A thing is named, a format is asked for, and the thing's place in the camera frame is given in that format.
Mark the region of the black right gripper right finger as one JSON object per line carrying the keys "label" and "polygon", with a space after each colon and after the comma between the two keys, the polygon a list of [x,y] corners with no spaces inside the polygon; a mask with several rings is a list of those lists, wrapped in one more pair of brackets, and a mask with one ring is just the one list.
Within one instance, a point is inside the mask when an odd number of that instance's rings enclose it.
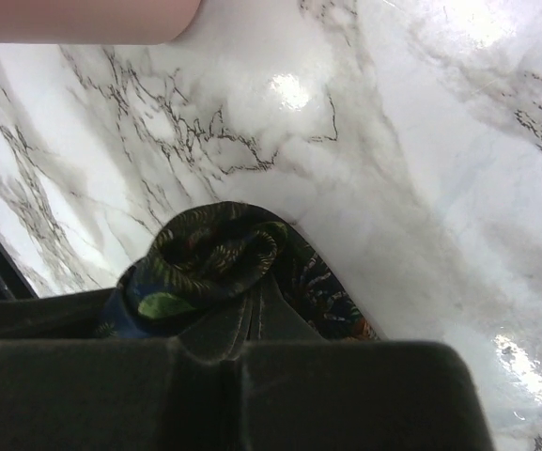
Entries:
{"label": "black right gripper right finger", "polygon": [[472,375],[427,341],[328,341],[265,279],[233,306],[236,450],[490,450]]}

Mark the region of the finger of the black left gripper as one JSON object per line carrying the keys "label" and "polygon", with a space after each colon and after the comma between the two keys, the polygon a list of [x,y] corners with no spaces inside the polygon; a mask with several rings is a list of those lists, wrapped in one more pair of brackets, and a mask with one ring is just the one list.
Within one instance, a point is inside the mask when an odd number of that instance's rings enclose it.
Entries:
{"label": "finger of the black left gripper", "polygon": [[110,288],[43,299],[0,302],[0,340],[73,339],[93,335]]}

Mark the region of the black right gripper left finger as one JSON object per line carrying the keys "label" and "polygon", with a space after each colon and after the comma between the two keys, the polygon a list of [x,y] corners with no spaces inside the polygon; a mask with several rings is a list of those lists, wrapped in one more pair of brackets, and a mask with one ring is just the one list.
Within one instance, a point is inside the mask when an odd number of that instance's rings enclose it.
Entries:
{"label": "black right gripper left finger", "polygon": [[0,340],[0,450],[224,450],[234,307],[173,338]]}

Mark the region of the dark green nature-print tie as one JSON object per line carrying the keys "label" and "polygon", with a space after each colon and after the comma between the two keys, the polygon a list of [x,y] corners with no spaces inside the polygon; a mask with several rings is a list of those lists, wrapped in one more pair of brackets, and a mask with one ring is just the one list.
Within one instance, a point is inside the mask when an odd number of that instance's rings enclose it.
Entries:
{"label": "dark green nature-print tie", "polygon": [[329,340],[378,335],[317,251],[286,221],[224,201],[185,210],[119,278],[98,338],[179,334],[216,307],[277,288],[304,324]]}

